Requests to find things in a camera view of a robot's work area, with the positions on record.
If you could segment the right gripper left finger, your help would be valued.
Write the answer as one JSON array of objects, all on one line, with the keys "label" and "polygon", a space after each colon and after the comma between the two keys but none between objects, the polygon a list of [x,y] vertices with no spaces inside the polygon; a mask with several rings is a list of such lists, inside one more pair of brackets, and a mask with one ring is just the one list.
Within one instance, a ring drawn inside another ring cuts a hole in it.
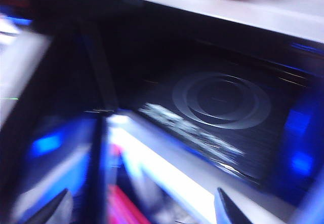
[{"label": "right gripper left finger", "polygon": [[42,207],[26,223],[70,223],[73,210],[73,197],[68,189],[64,189],[50,202]]}]

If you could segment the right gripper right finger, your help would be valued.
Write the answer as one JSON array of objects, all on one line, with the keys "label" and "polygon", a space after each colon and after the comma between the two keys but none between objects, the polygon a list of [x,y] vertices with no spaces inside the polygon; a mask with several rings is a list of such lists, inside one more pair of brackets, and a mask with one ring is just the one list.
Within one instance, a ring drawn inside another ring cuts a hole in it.
[{"label": "right gripper right finger", "polygon": [[252,224],[222,188],[215,193],[215,215],[220,224]]}]

